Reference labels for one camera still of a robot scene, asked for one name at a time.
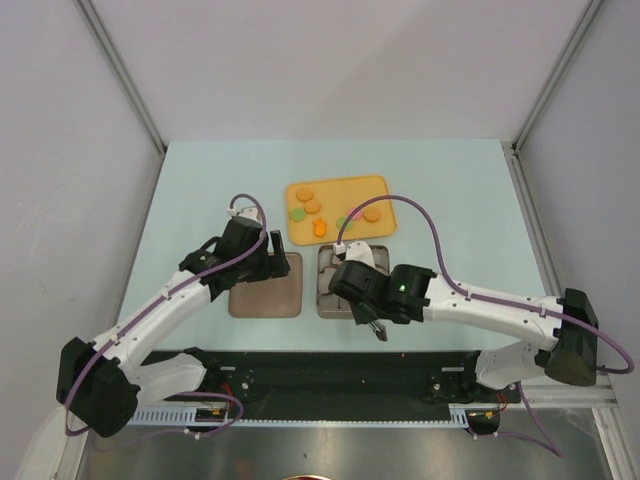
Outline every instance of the round orange piece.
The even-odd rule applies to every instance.
[[[320,211],[320,202],[312,198],[304,203],[304,211],[307,213],[318,213]]]
[[[380,220],[382,214],[376,207],[367,207],[364,209],[364,219],[367,222],[375,223]]]
[[[307,202],[313,198],[313,190],[306,187],[299,188],[296,191],[296,198],[301,202]]]

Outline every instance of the white table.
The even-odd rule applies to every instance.
[[[387,322],[379,342],[350,320],[316,314],[319,246],[298,247],[287,234],[285,187],[294,182],[377,173],[391,193],[421,203],[433,216],[454,278],[517,294],[544,294],[533,250],[497,140],[366,142],[173,142],[163,166],[121,315],[159,290],[184,256],[220,235],[229,199],[250,193],[270,229],[304,261],[302,313],[289,319],[234,319],[228,293],[188,319],[162,349],[197,346],[233,351],[433,351],[499,348],[510,337],[463,325]],[[395,204],[398,229],[386,245],[391,264],[438,270],[433,240],[419,213]]]

